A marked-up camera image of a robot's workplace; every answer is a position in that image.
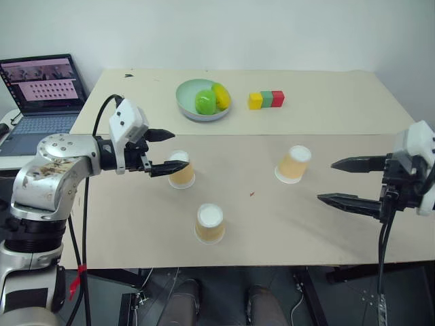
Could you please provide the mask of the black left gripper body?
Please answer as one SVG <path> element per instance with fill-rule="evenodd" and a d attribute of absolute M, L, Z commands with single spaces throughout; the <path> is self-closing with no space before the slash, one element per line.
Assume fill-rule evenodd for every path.
<path fill-rule="evenodd" d="M 128 142 L 124 148 L 125 169 L 129 172 L 142 171 L 151 175 L 151 162 L 146 154 L 149 150 L 145 137 L 137 142 Z"/>

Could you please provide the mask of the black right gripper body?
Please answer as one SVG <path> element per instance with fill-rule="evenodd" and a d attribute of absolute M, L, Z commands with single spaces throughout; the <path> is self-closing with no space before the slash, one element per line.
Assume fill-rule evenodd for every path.
<path fill-rule="evenodd" d="M 381 223 L 387 223 L 396 211 L 417 208 L 421 204 L 423 195 L 419 191 L 425 182 L 425 160 L 421 156 L 413 156 L 405 162 L 411 164 L 414 173 L 409 173 L 391 153 L 387 155 L 379 198 Z"/>

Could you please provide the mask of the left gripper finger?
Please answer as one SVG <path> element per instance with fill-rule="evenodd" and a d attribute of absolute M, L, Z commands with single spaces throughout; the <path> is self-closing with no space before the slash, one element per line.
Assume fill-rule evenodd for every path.
<path fill-rule="evenodd" d="M 150 177 L 160 177 L 165 175 L 172 175 L 178 171 L 183 170 L 189 165 L 189 162 L 181 160 L 169 160 L 162 164 L 151 164 L 148 170 Z"/>
<path fill-rule="evenodd" d="M 148 129 L 145 132 L 145 140 L 148 142 L 161 142 L 171 138 L 174 138 L 175 135 L 164 129 Z"/>

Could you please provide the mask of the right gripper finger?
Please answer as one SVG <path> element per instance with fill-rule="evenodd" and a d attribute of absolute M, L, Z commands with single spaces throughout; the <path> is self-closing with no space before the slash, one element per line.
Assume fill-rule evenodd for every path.
<path fill-rule="evenodd" d="M 381 203 L 376 200 L 359 198 L 350 194 L 319 194 L 317 198 L 323 203 L 341 211 L 359 215 L 370 216 L 379 219 L 381 213 Z"/>
<path fill-rule="evenodd" d="M 331 168 L 348 173 L 369 173 L 383 171 L 388 156 L 357 156 L 344 158 L 331 164 Z"/>

